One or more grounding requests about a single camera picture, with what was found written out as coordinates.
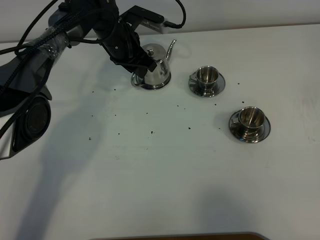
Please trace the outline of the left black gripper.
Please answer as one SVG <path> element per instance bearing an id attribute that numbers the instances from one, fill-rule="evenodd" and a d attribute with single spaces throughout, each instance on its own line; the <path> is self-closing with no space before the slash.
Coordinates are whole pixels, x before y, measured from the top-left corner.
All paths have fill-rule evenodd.
<path id="1" fill-rule="evenodd" d="M 153 72 L 157 67 L 153 53 L 148 53 L 148 48 L 153 47 L 145 44 L 138 48 L 130 25 L 119 16 L 99 16 L 98 39 L 102 41 L 101 45 L 114 62 L 141 79 L 146 76 L 148 70 Z"/>

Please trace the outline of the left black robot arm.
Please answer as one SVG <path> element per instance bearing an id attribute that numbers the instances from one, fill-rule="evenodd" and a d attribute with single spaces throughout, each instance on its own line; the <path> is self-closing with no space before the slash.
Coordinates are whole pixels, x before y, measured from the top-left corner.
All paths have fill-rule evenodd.
<path id="1" fill-rule="evenodd" d="M 113 0 L 66 0 L 49 18 L 48 28 L 38 38 L 3 49 L 15 57 L 0 68 L 0 157 L 9 159 L 37 141 L 51 120 L 52 95 L 47 88 L 50 73 L 63 51 L 96 33 L 95 43 L 110 60 L 143 78 L 156 62 L 141 47 L 132 20 L 120 14 Z"/>

